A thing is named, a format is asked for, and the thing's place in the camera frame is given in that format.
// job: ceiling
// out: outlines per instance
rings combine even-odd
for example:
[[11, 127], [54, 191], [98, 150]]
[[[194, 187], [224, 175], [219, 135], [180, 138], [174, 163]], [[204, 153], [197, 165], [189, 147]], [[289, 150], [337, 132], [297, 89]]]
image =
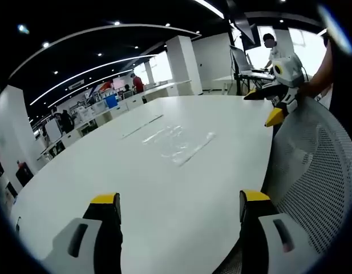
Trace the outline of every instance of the ceiling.
[[[307, 0], [304, 4], [302, 1], [292, 0], [235, 1], [243, 12], [292, 13], [319, 21], [315, 7]], [[227, 13], [225, 0], [207, 0], [207, 2]], [[139, 56], [155, 44], [159, 44], [159, 47], [149, 54], [159, 53], [164, 50], [163, 43], [175, 35], [196, 37], [195, 34], [183, 31], [154, 27], [116, 27], [92, 31], [46, 48], [9, 79], [10, 74], [22, 62], [42, 49], [43, 42], [53, 43], [67, 35], [94, 27], [113, 26], [115, 21], [122, 24], [160, 26], [170, 23], [171, 27], [191, 32], [200, 31], [203, 37], [226, 32], [228, 27], [228, 24], [215, 13], [193, 0], [99, 0], [88, 5], [84, 5], [83, 2], [69, 4], [55, 2], [42, 3], [40, 6], [25, 3], [16, 9], [11, 6], [0, 7], [0, 89], [7, 84], [21, 88], [24, 91], [27, 112], [34, 118], [35, 123], [36, 116], [41, 118], [48, 113], [49, 104], [69, 92], [65, 90], [69, 85], [82, 79], [88, 84], [117, 73], [127, 62], [105, 66], [70, 80], [30, 106], [38, 96], [67, 78], [105, 63]], [[276, 18], [249, 19], [250, 24], [273, 25], [276, 22], [278, 22]], [[321, 30], [320, 27], [295, 20], [285, 20], [285, 23], [291, 27], [316, 32]], [[24, 24], [30, 33], [19, 32], [20, 24]], [[143, 62], [144, 59], [135, 60], [136, 64]]]

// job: white mesh chair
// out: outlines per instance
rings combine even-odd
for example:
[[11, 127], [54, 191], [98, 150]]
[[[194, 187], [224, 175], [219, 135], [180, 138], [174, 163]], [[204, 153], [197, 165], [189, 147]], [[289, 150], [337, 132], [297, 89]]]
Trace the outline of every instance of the white mesh chair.
[[352, 142], [336, 118], [306, 98], [273, 139], [266, 194], [324, 253], [352, 205]]

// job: plastic sheet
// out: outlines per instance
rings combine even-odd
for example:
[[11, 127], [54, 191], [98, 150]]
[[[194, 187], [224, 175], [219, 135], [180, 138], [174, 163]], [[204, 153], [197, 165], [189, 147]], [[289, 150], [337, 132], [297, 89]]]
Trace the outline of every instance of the plastic sheet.
[[167, 126], [143, 140], [143, 144], [156, 147], [161, 157], [182, 166], [215, 136], [214, 132], [195, 134], [182, 126]]

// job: red shirt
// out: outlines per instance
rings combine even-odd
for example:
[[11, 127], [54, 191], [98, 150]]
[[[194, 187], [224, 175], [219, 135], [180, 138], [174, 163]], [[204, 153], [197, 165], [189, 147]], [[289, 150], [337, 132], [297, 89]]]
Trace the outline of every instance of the red shirt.
[[141, 81], [140, 77], [135, 76], [132, 80], [132, 83], [136, 87], [136, 93], [140, 93], [144, 91], [143, 82]]

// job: oval table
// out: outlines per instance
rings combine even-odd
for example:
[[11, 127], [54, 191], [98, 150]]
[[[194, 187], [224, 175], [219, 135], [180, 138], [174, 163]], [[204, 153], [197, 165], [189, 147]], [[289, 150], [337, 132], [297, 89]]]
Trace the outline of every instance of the oval table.
[[[44, 259], [52, 240], [91, 199], [120, 193], [123, 273], [212, 273], [239, 237], [239, 191], [260, 190], [272, 143], [267, 100], [239, 96], [159, 98], [99, 127], [42, 168], [18, 194], [11, 222]], [[144, 144], [181, 126], [200, 141], [215, 137], [186, 163]]]

